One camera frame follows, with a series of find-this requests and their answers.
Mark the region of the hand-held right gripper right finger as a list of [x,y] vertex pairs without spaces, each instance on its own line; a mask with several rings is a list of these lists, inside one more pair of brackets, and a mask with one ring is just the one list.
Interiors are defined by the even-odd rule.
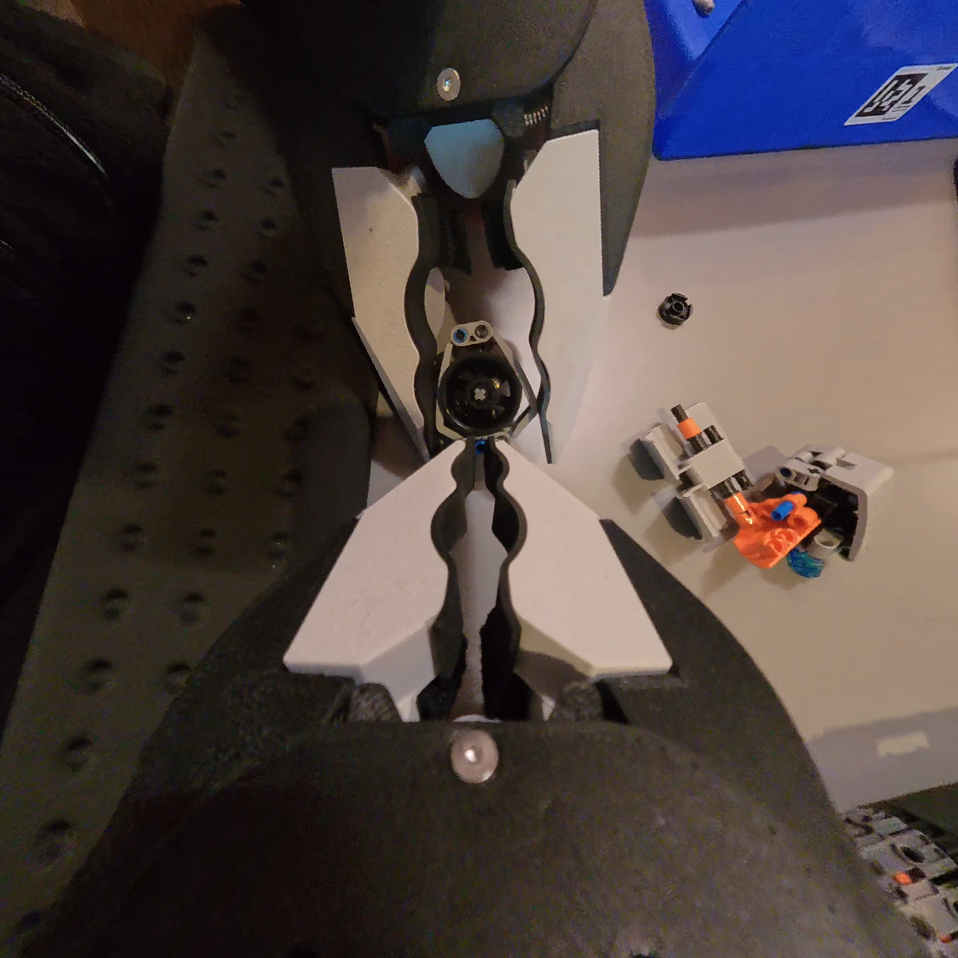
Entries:
[[489,442],[492,532],[506,552],[483,624],[490,719],[524,719],[530,696],[570,683],[661,677],[673,658],[599,517],[510,445]]

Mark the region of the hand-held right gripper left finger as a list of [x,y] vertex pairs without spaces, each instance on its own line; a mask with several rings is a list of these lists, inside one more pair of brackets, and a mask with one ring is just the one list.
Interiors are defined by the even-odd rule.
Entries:
[[452,552],[473,446],[453,442],[359,517],[283,655],[295,674],[377,684],[405,720],[445,719],[466,661]]

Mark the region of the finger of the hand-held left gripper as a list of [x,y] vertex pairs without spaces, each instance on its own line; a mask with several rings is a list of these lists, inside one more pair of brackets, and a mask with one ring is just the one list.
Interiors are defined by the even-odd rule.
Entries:
[[585,129],[547,140],[505,194],[507,241],[533,286],[528,343],[551,465],[576,428],[605,329],[600,173],[599,132]]
[[433,198],[416,167],[396,174],[376,166],[332,170],[353,304],[353,326],[387,400],[424,459],[431,455],[421,393],[431,379],[436,332],[444,318]]

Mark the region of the grey black wheel Lego assembly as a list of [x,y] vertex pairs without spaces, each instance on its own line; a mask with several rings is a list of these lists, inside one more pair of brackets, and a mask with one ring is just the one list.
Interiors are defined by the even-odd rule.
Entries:
[[520,405],[520,411],[514,424],[506,430],[482,438],[500,437],[504,439],[519,435],[527,425],[529,425],[537,414],[536,398],[533,390],[525,376],[521,365],[517,362],[515,355],[509,344],[499,336],[492,326],[486,321],[477,321],[472,323],[463,323],[454,325],[449,332],[449,338],[444,349],[437,356],[437,376],[436,376],[436,412],[435,429],[439,438],[443,440],[476,440],[479,437],[463,437],[456,435],[444,425],[442,414],[440,413],[437,392],[439,381],[442,374],[447,370],[451,361],[470,353],[493,353],[503,356],[509,361],[509,364],[517,374],[522,386],[523,398]]

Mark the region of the grey orange axle assembly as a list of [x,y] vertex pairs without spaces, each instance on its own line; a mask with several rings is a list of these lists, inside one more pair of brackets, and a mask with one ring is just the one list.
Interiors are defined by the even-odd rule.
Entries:
[[705,402],[677,404],[640,437],[657,473],[698,537],[724,540],[760,569],[772,569],[822,528],[800,489],[757,498],[745,461]]

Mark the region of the black wheel hub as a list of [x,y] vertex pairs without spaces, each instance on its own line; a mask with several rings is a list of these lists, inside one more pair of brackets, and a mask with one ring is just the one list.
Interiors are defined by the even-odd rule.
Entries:
[[443,424],[463,437],[506,430],[517,419],[522,398],[520,380],[509,361],[493,353],[452,360],[437,392]]

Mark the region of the black dimpled panel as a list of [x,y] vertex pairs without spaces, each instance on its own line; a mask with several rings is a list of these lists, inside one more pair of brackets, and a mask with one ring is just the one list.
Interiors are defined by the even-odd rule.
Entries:
[[352,341],[270,115],[265,38],[198,29],[162,202],[2,737],[2,956],[107,828],[200,660],[281,575]]

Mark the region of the blue plastic bin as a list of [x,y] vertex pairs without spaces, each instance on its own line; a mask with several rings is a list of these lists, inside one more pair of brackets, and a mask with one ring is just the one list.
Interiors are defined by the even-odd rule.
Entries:
[[662,161],[954,139],[955,1],[653,1]]

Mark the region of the grey shell block assembly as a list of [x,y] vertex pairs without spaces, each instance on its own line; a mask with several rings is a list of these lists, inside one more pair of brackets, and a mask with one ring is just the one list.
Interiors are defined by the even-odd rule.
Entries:
[[842,447],[810,444],[759,480],[757,499],[800,492],[820,525],[796,547],[825,559],[855,561],[891,491],[891,467]]

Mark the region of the grey orange toy robot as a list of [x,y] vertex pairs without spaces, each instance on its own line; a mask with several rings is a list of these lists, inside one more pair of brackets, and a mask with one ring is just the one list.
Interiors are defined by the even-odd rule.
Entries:
[[956,832],[894,804],[842,813],[859,855],[928,956],[957,955]]

